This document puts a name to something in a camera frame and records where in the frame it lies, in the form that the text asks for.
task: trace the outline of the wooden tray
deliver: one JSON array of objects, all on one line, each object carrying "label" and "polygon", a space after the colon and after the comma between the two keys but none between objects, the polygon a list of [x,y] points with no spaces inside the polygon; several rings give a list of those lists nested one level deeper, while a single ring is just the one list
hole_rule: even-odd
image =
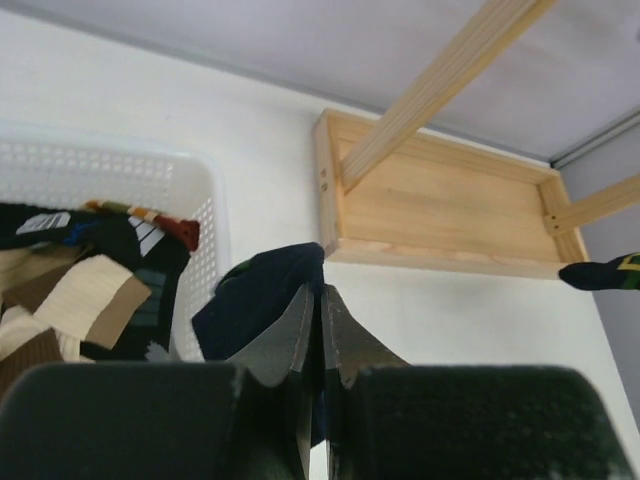
[{"label": "wooden tray", "polygon": [[578,228],[545,228],[569,205],[557,171],[440,136],[414,134],[345,195],[340,162],[373,125],[327,110],[315,127],[329,260],[543,278],[587,260]]}]

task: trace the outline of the laundry basket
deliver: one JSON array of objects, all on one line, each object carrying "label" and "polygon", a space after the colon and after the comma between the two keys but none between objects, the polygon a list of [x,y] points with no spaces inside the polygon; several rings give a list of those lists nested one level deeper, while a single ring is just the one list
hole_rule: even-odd
[{"label": "laundry basket", "polygon": [[230,268],[224,185],[215,162],[129,138],[0,123],[0,201],[78,208],[91,198],[200,221],[200,247],[178,284],[171,353],[202,360],[191,318]]}]

